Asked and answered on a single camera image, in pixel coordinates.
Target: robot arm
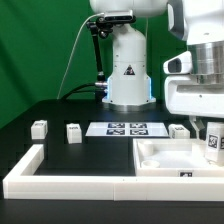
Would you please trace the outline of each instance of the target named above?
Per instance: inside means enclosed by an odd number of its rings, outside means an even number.
[[[130,26],[130,20],[162,14],[167,0],[90,0],[90,4],[95,13],[104,14],[100,26],[112,24],[113,72],[107,80],[104,106],[119,111],[148,109],[155,98],[146,74],[146,38]]]
[[[95,13],[133,10],[136,17],[153,17],[166,10],[167,0],[90,0]]]
[[[164,63],[166,106],[174,114],[223,118],[224,0],[169,0],[168,8],[170,31],[188,51]]]

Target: white container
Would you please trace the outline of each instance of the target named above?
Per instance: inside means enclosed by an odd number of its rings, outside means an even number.
[[[205,158],[224,164],[224,123],[208,122]]]

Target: black tabletop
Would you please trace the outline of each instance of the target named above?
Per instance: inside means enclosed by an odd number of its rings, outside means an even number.
[[[48,121],[45,140],[32,140],[36,120]],[[132,137],[86,137],[91,122],[184,124],[162,102],[148,111],[116,112],[92,100],[41,101],[0,130],[0,178],[32,144],[45,145],[45,160],[35,175],[134,176]],[[66,124],[78,123],[81,144],[68,144]],[[224,202],[5,200],[0,185],[0,223],[223,223]]]

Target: green backdrop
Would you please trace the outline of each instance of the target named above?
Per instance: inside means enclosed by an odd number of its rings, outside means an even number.
[[[55,99],[81,24],[92,15],[88,0],[0,1],[0,128],[38,101]],[[164,98],[165,60],[184,51],[185,43],[167,30],[167,14],[150,18],[148,74],[153,95]],[[145,32],[146,19],[134,26]],[[106,75],[112,71],[111,38],[101,40]],[[84,29],[62,94],[94,82],[96,67],[92,39]],[[93,98],[91,94],[78,98]]]

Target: white box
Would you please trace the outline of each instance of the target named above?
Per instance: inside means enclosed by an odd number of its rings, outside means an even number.
[[[189,139],[190,138],[190,131],[188,131],[181,124],[171,124],[169,125],[168,129],[169,129],[170,138],[175,138],[175,139]]]
[[[45,139],[48,132],[47,121],[35,121],[31,127],[32,139]]]
[[[82,130],[79,124],[67,124],[68,143],[82,143]]]

